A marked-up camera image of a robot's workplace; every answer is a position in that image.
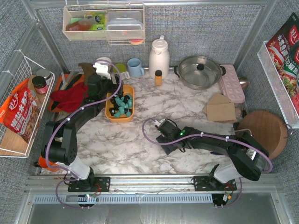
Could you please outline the brown cloth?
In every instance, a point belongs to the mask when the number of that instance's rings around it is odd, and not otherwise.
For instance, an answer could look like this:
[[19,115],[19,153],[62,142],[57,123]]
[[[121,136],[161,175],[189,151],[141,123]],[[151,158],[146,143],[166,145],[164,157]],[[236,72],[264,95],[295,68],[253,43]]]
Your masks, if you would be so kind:
[[96,73],[96,69],[93,67],[93,65],[91,63],[79,63],[78,66],[81,67],[83,70],[84,84],[85,84],[85,86],[87,86],[89,77],[92,74]]

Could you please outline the orange plastic storage basket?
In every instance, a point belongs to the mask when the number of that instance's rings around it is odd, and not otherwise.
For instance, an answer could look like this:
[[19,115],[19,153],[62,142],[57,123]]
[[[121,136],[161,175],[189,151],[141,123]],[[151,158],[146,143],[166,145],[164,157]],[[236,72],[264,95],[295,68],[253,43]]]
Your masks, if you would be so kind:
[[123,85],[123,93],[106,102],[105,115],[113,123],[128,123],[135,112],[135,90],[131,85]]

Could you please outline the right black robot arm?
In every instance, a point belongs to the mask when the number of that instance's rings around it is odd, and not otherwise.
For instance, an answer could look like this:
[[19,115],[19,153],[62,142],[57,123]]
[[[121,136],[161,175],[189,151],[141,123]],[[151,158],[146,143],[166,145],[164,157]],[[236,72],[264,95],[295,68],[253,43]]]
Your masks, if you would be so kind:
[[241,177],[258,181],[261,173],[272,169],[268,152],[249,133],[217,135],[187,126],[179,129],[170,119],[156,121],[155,126],[160,132],[156,141],[166,154],[177,149],[181,152],[204,149],[229,158],[228,162],[213,167],[210,172],[212,184],[225,184]]

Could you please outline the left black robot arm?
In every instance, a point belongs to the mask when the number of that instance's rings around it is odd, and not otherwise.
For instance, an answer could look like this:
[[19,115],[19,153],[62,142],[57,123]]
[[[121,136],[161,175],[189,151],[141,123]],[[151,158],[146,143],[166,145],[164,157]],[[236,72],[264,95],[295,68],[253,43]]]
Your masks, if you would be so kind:
[[72,177],[66,182],[71,190],[90,191],[98,185],[91,167],[84,164],[77,155],[77,131],[104,108],[105,102],[122,92],[120,75],[111,79],[92,74],[83,85],[85,90],[79,100],[67,98],[67,108],[74,106],[70,114],[59,121],[45,125],[41,156],[46,164],[54,163]]

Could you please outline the red cloth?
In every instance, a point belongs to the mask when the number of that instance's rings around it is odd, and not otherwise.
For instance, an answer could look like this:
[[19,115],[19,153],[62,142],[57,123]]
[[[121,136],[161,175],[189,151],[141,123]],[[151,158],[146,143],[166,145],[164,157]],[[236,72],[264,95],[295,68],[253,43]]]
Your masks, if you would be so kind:
[[52,112],[74,112],[79,108],[84,98],[88,96],[88,87],[83,83],[67,89],[57,90],[50,95],[51,104],[49,110]]

